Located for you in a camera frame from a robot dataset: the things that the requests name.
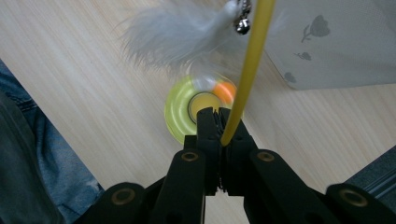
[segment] wooden table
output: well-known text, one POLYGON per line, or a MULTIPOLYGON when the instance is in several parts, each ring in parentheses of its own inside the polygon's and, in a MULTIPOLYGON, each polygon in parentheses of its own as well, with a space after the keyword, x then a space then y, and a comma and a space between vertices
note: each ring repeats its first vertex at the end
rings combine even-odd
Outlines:
MULTIPOLYGON (((182 146, 167 131, 175 83, 126 62, 121 36, 143 0, 0 0, 0 58, 105 187, 147 187, 182 146)), ((396 85, 295 91, 264 55, 244 122, 319 191, 396 145, 396 85)), ((242 199, 207 199, 206 223, 246 223, 242 199)))

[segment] small bell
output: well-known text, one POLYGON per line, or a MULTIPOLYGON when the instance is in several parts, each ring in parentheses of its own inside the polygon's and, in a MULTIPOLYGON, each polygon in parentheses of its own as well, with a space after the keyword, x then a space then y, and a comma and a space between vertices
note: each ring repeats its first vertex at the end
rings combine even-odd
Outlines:
POLYGON ((238 22, 234 24, 235 31, 240 35, 245 35, 250 30, 250 21, 248 18, 241 17, 238 22))

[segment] yellow wire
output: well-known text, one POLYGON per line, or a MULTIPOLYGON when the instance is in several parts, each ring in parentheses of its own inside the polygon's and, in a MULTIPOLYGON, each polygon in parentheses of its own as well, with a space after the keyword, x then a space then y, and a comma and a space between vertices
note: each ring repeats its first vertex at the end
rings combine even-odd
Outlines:
POLYGON ((257 67, 259 66, 262 56, 262 48, 264 47, 265 38, 270 26, 274 5, 275 0, 258 0, 257 6, 255 6, 256 13, 250 31, 251 34, 247 45, 247 54, 242 69, 242 76, 230 117, 228 118, 224 134, 220 139, 224 147, 230 144, 247 103, 250 89, 253 85, 254 77, 256 76, 257 67))

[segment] feather toy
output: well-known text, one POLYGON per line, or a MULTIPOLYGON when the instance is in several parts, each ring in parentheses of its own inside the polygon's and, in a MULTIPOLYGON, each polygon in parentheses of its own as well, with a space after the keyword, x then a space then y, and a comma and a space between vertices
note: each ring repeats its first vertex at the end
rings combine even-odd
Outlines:
POLYGON ((248 36, 249 0, 162 0, 139 11, 124 34, 129 60, 183 76, 239 74, 248 36))

